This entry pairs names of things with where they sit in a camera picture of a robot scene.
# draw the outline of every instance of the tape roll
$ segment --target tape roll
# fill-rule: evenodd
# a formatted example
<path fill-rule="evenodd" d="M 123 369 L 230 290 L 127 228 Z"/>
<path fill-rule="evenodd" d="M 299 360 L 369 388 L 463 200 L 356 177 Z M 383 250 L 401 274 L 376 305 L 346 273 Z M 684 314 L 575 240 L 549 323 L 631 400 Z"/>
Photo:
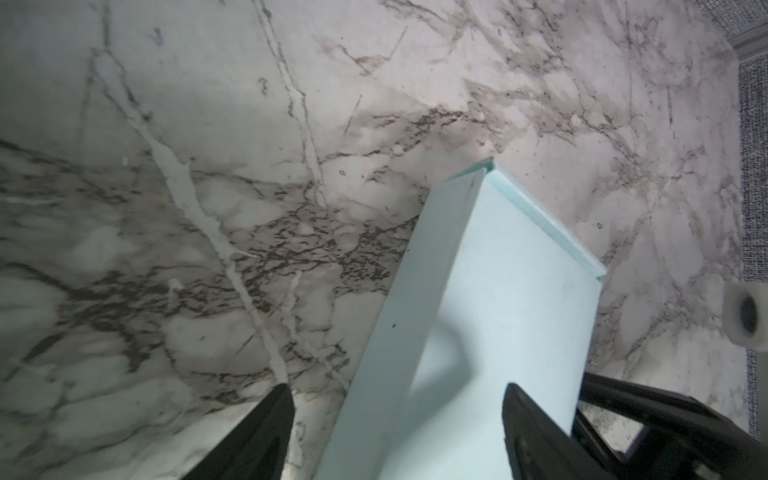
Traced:
<path fill-rule="evenodd" d="M 768 352 L 768 283 L 728 283 L 722 320 L 723 332 L 731 342 Z"/>

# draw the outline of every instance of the light blue foam block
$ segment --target light blue foam block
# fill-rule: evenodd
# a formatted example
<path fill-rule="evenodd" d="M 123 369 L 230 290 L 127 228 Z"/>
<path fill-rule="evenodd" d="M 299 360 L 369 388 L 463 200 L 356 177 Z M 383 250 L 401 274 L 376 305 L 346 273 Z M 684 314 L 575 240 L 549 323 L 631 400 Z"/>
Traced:
<path fill-rule="evenodd" d="M 570 433 L 604 274 L 492 160 L 438 185 L 315 478 L 511 478 L 505 387 Z"/>

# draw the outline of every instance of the gray marble vein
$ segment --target gray marble vein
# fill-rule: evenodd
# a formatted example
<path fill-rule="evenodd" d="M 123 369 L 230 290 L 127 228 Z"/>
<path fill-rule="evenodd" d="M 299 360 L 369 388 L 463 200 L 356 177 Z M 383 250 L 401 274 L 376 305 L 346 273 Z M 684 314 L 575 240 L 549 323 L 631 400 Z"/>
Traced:
<path fill-rule="evenodd" d="M 488 156 L 609 267 L 587 368 L 746 428 L 737 62 L 693 2 L 0 12 L 10 477 L 180 478 L 287 381 L 310 478 L 429 189 Z"/>

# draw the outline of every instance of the gray carpet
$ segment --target gray carpet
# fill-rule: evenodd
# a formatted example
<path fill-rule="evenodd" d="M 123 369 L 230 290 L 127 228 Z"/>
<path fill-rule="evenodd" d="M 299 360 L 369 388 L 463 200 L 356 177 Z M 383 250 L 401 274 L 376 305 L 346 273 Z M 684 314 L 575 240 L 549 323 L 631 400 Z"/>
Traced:
<path fill-rule="evenodd" d="M 768 22 L 768 0 L 698 0 L 697 3 L 726 38 Z"/>
<path fill-rule="evenodd" d="M 768 281 L 768 55 L 739 67 L 742 280 Z M 750 433 L 760 437 L 754 352 L 747 352 Z"/>

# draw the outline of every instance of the white marble countertop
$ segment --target white marble countertop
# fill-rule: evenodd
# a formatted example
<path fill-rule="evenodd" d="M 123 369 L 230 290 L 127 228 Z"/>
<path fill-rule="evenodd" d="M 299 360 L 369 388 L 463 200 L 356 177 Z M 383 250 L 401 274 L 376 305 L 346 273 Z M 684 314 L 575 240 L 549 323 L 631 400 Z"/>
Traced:
<path fill-rule="evenodd" d="M 0 33 L 11 477 L 179 478 L 287 381 L 309 478 L 429 188 L 488 156 L 610 270 L 588 368 L 746 428 L 737 62 L 692 1 L 12 0 Z"/>

